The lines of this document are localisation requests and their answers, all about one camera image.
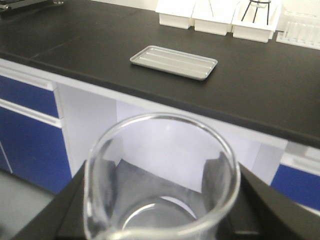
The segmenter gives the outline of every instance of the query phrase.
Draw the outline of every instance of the metal tray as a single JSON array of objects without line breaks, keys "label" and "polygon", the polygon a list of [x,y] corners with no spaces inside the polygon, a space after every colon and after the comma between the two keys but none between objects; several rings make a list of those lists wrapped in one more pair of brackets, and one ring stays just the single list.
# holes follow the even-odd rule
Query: metal tray
[{"label": "metal tray", "polygon": [[159,46],[147,46],[130,58],[133,64],[196,80],[208,77],[218,61]]}]

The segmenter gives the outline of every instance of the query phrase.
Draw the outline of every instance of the black wire stand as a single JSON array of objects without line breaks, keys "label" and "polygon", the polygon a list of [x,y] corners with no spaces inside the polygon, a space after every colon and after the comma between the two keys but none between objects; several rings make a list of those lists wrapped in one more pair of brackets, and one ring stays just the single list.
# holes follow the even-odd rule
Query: black wire stand
[{"label": "black wire stand", "polygon": [[252,7],[255,7],[255,13],[254,13],[254,17],[253,17],[253,23],[255,22],[256,20],[256,17],[257,17],[257,12],[258,12],[258,9],[262,9],[262,8],[265,8],[267,7],[267,15],[266,15],[266,24],[269,25],[269,12],[270,12],[270,3],[271,3],[271,0],[265,0],[265,1],[260,1],[260,0],[249,0],[249,4],[248,6],[246,7],[246,10],[243,14],[243,17],[241,19],[241,21],[244,20],[247,12],[248,12],[248,9],[250,6]]}]

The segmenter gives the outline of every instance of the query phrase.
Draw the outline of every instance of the blue drawer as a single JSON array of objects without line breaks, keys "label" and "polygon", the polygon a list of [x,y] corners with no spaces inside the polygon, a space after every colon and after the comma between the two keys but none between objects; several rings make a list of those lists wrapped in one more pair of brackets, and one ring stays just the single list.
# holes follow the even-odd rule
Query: blue drawer
[{"label": "blue drawer", "polygon": [[0,99],[58,118],[53,91],[0,75]]},{"label": "blue drawer", "polygon": [[271,186],[297,203],[320,211],[320,176],[280,164]]}]

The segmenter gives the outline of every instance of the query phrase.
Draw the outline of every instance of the blue cabinet door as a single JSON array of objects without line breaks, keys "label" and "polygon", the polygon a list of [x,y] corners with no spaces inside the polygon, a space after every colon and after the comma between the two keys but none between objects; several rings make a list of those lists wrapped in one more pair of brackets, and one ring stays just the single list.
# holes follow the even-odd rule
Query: blue cabinet door
[{"label": "blue cabinet door", "polygon": [[0,140],[13,174],[54,193],[72,178],[60,128],[0,107]]},{"label": "blue cabinet door", "polygon": [[280,164],[271,186],[295,202],[320,211],[320,176]]},{"label": "blue cabinet door", "polygon": [[0,169],[10,172],[10,168],[6,160],[6,156],[4,154],[4,149],[1,141],[0,141]]},{"label": "blue cabinet door", "polygon": [[58,118],[55,94],[0,75],[0,99]]}]

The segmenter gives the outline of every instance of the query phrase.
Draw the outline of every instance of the black countertop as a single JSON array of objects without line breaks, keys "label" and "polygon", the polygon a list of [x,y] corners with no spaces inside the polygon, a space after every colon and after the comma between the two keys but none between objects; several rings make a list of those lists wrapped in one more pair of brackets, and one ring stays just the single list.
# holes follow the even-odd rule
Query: black countertop
[{"label": "black countertop", "polygon": [[[0,21],[0,58],[320,148],[320,51],[159,25],[157,13],[89,0]],[[132,65],[149,45],[215,58],[205,81]]]}]

